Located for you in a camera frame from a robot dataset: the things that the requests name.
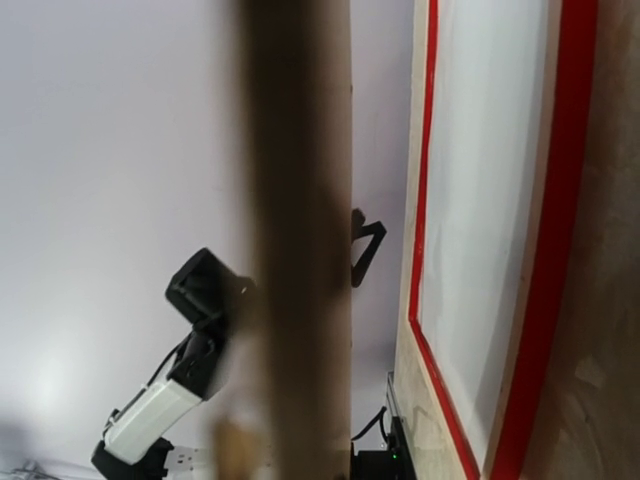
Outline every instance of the red border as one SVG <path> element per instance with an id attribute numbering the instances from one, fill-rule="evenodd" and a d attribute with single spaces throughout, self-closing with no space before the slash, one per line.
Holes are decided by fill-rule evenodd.
<path id="1" fill-rule="evenodd" d="M 429 141 L 431 139 L 431 122 L 433 119 L 433 93 L 435 88 L 436 57 L 438 51 L 438 0 L 429 2 L 429 23 L 427 25 L 427 65 L 426 92 L 424 105 L 424 130 L 422 152 L 420 158 L 420 178 L 418 183 L 418 205 L 416 212 L 416 232 L 413 246 L 413 265 L 411 271 L 411 289 L 409 291 L 409 324 L 429 372 L 438 402 L 442 408 L 447 427 L 460 458 L 460 463 L 469 480 L 480 478 L 480 472 L 471 452 L 469 442 L 458 420 L 456 410 L 436 365 L 433 352 L 422 334 L 418 319 L 420 304 L 420 281 L 424 259 L 426 208 L 427 208 L 427 166 L 429 164 Z"/>
<path id="2" fill-rule="evenodd" d="M 564 0 L 553 125 L 536 257 L 522 337 L 491 478 L 518 479 L 527 452 L 557 323 L 566 277 L 584 160 L 593 75 L 597 0 Z M 438 38 L 438 2 L 428 24 L 424 132 L 409 323 L 468 479 L 480 477 L 442 376 L 418 320 L 425 247 L 428 146 L 431 138 Z"/>
<path id="3" fill-rule="evenodd" d="M 597 0 L 564 0 L 538 244 L 494 479 L 520 478 L 560 314 L 584 162 L 597 18 Z"/>

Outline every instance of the blurry wooden pole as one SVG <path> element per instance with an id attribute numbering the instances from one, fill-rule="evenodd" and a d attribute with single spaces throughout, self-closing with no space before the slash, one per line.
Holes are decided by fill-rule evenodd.
<path id="1" fill-rule="evenodd" d="M 273 439 L 285 480 L 348 475 L 350 323 L 340 321 L 349 322 L 349 200 L 332 185 L 338 150 L 328 110 L 340 98 L 324 90 L 335 80 L 324 68 L 333 28 L 328 4 L 240 2 Z M 343 100 L 350 105 L 350 97 Z"/>

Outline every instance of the wooden surface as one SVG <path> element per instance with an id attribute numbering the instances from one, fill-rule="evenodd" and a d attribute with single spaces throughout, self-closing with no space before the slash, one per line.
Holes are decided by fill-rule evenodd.
<path id="1" fill-rule="evenodd" d="M 523 478 L 640 473 L 640 1 L 599 3 L 569 275 Z"/>
<path id="2" fill-rule="evenodd" d="M 242 79 L 279 477 L 348 474 L 348 3 L 241 2 Z"/>

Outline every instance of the white panel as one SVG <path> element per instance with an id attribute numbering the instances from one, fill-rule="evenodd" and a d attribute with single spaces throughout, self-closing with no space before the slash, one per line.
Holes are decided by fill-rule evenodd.
<path id="1" fill-rule="evenodd" d="M 538 144 L 547 2 L 440 2 L 422 328 L 473 453 L 487 451 Z"/>

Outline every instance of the white wall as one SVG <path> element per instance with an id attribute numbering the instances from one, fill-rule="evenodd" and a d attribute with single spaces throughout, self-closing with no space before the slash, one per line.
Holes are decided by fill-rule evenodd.
<path id="1" fill-rule="evenodd" d="M 518 292 L 547 2 L 440 2 L 422 328 L 479 465 Z"/>
<path id="2" fill-rule="evenodd" d="M 413 0 L 351 0 L 353 206 L 387 228 L 352 296 L 352 430 L 384 403 L 393 370 L 409 148 Z M 379 448 L 374 429 L 357 447 Z"/>
<path id="3" fill-rule="evenodd" d="M 88 462 L 186 334 L 163 293 L 196 249 L 247 271 L 230 5 L 0 3 L 0 419 L 48 457 Z"/>

